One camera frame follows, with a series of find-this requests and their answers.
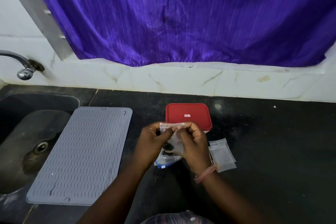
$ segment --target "person's left hand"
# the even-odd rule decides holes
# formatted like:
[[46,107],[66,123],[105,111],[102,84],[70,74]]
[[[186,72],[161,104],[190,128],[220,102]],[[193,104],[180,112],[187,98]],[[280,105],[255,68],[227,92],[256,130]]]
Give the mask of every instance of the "person's left hand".
[[157,136],[156,132],[160,130],[160,122],[145,126],[141,130],[138,142],[135,147],[133,161],[147,170],[158,158],[163,145],[171,138],[174,131],[168,128],[161,135]]

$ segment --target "person's right hand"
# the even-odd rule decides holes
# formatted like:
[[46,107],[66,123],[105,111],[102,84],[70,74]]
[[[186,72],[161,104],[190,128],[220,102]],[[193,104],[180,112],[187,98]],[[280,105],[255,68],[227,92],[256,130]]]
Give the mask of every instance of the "person's right hand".
[[199,176],[211,166],[207,136],[195,123],[186,122],[185,125],[186,128],[179,129],[177,134],[183,143],[183,154],[191,171]]

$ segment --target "drying mat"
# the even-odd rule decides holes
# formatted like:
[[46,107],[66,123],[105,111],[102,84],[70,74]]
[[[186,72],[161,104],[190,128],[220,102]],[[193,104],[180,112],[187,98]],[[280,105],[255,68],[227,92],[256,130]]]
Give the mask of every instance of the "drying mat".
[[27,193],[34,204],[91,205],[118,174],[130,108],[79,107]]

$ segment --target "tap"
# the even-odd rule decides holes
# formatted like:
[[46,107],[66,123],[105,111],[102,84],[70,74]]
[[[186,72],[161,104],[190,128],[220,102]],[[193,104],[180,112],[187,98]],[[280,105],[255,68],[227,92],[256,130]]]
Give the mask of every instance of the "tap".
[[44,71],[44,66],[35,60],[26,59],[25,57],[10,51],[0,50],[0,56],[12,57],[18,60],[23,66],[24,69],[21,69],[16,75],[21,80],[29,80],[32,78],[35,71]]

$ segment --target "hand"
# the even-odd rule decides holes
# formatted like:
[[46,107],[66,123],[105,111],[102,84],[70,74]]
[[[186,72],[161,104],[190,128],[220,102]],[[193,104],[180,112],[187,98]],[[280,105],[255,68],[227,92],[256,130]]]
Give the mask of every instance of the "hand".
[[138,142],[135,147],[133,161],[136,165],[146,171],[158,158],[163,145],[171,138],[174,131],[171,128],[166,129],[161,135],[156,132],[160,129],[160,122],[156,122],[144,127],[141,130]]
[[193,122],[186,122],[186,128],[178,130],[184,148],[184,157],[193,173],[199,176],[211,166],[208,140],[205,133]]

